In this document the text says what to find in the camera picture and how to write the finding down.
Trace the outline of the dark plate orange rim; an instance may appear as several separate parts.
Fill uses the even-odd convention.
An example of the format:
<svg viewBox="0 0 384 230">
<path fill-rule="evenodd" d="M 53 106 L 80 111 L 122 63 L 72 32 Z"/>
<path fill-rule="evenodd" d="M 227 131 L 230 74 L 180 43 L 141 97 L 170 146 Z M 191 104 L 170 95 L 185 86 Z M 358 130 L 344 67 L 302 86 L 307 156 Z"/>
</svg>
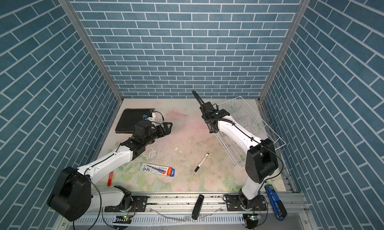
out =
<svg viewBox="0 0 384 230">
<path fill-rule="evenodd" d="M 154 112 L 154 108 L 126 108 L 116 126 L 117 134 L 132 134 L 135 131 L 136 123 L 143 120 L 143 115 Z"/>
</svg>

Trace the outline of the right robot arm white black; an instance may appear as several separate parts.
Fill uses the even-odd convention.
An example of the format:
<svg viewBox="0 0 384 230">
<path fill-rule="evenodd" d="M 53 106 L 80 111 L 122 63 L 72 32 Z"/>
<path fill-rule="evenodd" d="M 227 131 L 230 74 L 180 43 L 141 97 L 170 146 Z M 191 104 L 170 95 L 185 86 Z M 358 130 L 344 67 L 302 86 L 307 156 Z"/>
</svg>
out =
<svg viewBox="0 0 384 230">
<path fill-rule="evenodd" d="M 260 195 L 262 186 L 275 178 L 280 158 L 276 154 L 273 141 L 261 139 L 242 127 L 224 109 L 214 107 L 211 102 L 199 101 L 202 119 L 210 133 L 223 132 L 246 154 L 246 183 L 239 191 L 239 202 L 245 210 L 253 208 Z"/>
</svg>

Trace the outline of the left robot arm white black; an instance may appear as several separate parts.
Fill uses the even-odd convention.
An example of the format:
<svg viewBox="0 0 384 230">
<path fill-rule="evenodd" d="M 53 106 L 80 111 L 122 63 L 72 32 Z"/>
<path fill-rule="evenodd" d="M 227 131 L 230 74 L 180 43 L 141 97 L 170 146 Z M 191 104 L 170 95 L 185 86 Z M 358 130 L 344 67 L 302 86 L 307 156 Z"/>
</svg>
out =
<svg viewBox="0 0 384 230">
<path fill-rule="evenodd" d="M 47 199 L 48 206 L 70 222 L 93 209 L 115 207 L 121 212 L 130 211 L 134 203 L 132 193 L 126 188 L 115 186 L 105 192 L 92 191 L 92 188 L 118 167 L 138 158 L 156 139 L 168 136 L 172 126 L 169 122 L 158 125 L 148 120 L 140 121 L 132 136 L 120 143 L 116 150 L 84 166 L 63 169 Z"/>
</svg>

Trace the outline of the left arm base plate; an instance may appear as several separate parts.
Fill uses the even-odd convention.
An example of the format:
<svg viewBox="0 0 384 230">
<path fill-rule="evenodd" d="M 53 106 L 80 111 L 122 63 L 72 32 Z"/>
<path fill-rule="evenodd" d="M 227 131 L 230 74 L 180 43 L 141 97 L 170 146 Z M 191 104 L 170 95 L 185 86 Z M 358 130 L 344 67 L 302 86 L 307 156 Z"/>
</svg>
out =
<svg viewBox="0 0 384 230">
<path fill-rule="evenodd" d="M 143 213 L 146 210 L 148 198 L 148 196 L 132 196 L 131 200 L 129 201 L 128 208 L 126 210 L 122 210 L 120 206 L 109 206 L 105 207 L 104 211 L 107 213 Z"/>
</svg>

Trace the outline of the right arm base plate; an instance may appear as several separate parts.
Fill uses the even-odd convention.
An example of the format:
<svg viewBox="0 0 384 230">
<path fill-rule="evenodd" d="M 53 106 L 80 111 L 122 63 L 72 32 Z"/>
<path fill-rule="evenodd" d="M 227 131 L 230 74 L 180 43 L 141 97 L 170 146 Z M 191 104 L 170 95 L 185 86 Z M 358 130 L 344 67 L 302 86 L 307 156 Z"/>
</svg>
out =
<svg viewBox="0 0 384 230">
<path fill-rule="evenodd" d="M 239 212 L 239 211 L 266 211 L 268 209 L 267 202 L 263 195 L 258 195 L 252 200 L 248 200 L 243 195 L 229 195 L 225 194 L 222 197 L 226 204 L 227 211 Z"/>
</svg>

